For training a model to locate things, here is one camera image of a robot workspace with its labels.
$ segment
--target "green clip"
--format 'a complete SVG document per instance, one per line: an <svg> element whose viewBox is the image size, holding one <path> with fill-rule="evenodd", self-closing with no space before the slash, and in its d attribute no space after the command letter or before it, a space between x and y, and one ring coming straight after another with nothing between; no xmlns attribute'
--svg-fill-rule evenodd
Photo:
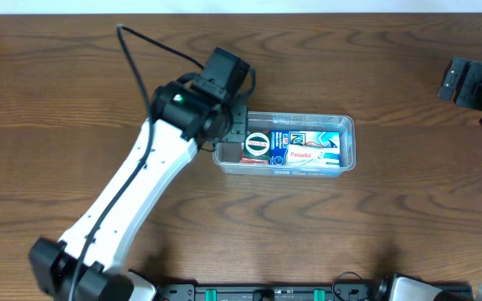
<svg viewBox="0 0 482 301"><path fill-rule="evenodd" d="M325 291L322 289L315 289L314 301L325 301Z"/></svg>
<svg viewBox="0 0 482 301"><path fill-rule="evenodd" d="M215 289L206 290L206 301L217 301L217 291Z"/></svg>

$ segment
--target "transparent box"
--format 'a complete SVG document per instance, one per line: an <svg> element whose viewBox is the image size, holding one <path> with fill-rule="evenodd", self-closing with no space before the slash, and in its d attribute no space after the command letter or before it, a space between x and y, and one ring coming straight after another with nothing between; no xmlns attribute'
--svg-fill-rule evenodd
<svg viewBox="0 0 482 301"><path fill-rule="evenodd" d="M340 133L341 166L277 166L239 163L240 143L219 143L213 160L225 173L263 176L336 177L356 165L355 127L345 115L249 112L249 130L311 130Z"/></svg>

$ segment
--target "wire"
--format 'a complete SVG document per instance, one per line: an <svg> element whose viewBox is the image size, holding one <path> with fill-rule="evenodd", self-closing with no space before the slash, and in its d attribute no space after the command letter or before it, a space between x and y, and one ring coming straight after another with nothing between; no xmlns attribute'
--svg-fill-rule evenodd
<svg viewBox="0 0 482 301"><path fill-rule="evenodd" d="M343 272L341 273L335 280L334 282L332 283L332 293L336 296L336 298L338 298L340 301L347 301L347 300L344 300L339 293L336 293L336 290L335 290L335 286L336 286L336 282L338 282L338 280L345 276L345 275L355 275L357 276L360 281L363 281L362 277L360 277L360 275L358 275L357 273L354 273L354 272ZM362 299L358 299L358 301L365 301L365 300L368 300L370 297L370 293L367 294L367 297L365 298L362 298Z"/></svg>
<svg viewBox="0 0 482 301"><path fill-rule="evenodd" d="M107 217L110 210L113 208L113 206L116 204L116 202L121 198L122 194L124 194L124 192L126 191L127 187L131 184L133 179L136 178L137 174L139 173L139 171L141 171L142 167L146 164L146 160L148 159L148 155L150 154L150 151L153 151L151 149L153 138L154 138L154 131L153 131L154 130L153 129L154 120L153 120L152 106L150 105L148 92L146 91L146 87L145 87L145 85L142 81L141 74L139 73L139 70L137 69L137 67L135 65L135 62L133 61L133 58L131 57L130 51L126 46L126 42L124 41L124 37L122 36L122 30L127 31L128 33L132 33L135 36L137 36L138 38L142 38L142 39L146 40L147 42L150 42L150 43L158 46L159 48L165 49L166 51L169 51L173 54L176 54L176 55L179 55L179 56L181 56L185 59L188 59L189 61L195 63L200 69L203 68L203 66L196 59L193 59L186 54L182 54L181 52L176 51L176 50L174 50L170 47L167 47L167 46L165 46L165 45L163 45L163 44L161 44L161 43L159 43L159 42L157 42L157 41L155 41L151 38L148 38L148 37L136 32L136 31L134 31L131 28L127 28L123 24L118 24L116 26L116 34L118 36L118 40L119 40L120 45L122 47L122 51L124 52L124 55L126 56L127 62L129 63L129 65L131 67L131 71L135 75L135 79L136 79L136 82L139 86L139 90L141 91L141 96L142 96L142 99L144 100L144 106L145 106L146 112L148 114L148 123L149 123L149 126L150 126L149 133L148 133L148 141L146 143L146 150L145 150L144 154L142 155L142 158L139 160L139 163L137 164L135 170L127 178L124 185L122 185L120 190L116 193L116 195L109 202L109 204L107 204L107 207L105 207L104 211L101 213L100 217L98 217L98 220L96 221L96 223L94 224L92 229L90 229L89 234L86 236L85 245L83 245L83 249L81 250L81 254L79 255L79 257L77 259L77 263L75 265L74 275L72 277L72 282L71 282L70 290L69 290L69 296L68 296L69 301L74 300L75 287L77 285L79 272L81 270L81 267L83 266L83 261L85 260L85 255L86 255L87 251L89 250L90 244L92 242L94 242L94 240L95 240L94 236L95 236L96 232L98 232L98 230L100 229L101 223L105 220L105 217Z"/></svg>

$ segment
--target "white wall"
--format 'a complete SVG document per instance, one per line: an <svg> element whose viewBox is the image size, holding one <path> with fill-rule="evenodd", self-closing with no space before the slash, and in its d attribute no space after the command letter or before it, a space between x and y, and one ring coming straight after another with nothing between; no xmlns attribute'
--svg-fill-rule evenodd
<svg viewBox="0 0 482 301"><path fill-rule="evenodd" d="M482 13L482 0L0 0L7 13Z"/></svg>

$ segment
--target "wooden tabletop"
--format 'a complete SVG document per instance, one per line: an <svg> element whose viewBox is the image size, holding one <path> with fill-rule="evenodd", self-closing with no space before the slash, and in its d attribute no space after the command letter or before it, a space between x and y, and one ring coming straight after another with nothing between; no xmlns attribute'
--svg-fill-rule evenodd
<svg viewBox="0 0 482 301"><path fill-rule="evenodd" d="M28 263L126 158L146 114L124 23L258 72L249 108L349 115L356 168L335 179L223 174L197 154L127 266L200 283L329 283L400 272L482 280L482 117L436 98L453 56L482 61L482 14L0 16L0 299L44 300ZM190 63L128 36L148 89Z"/></svg>

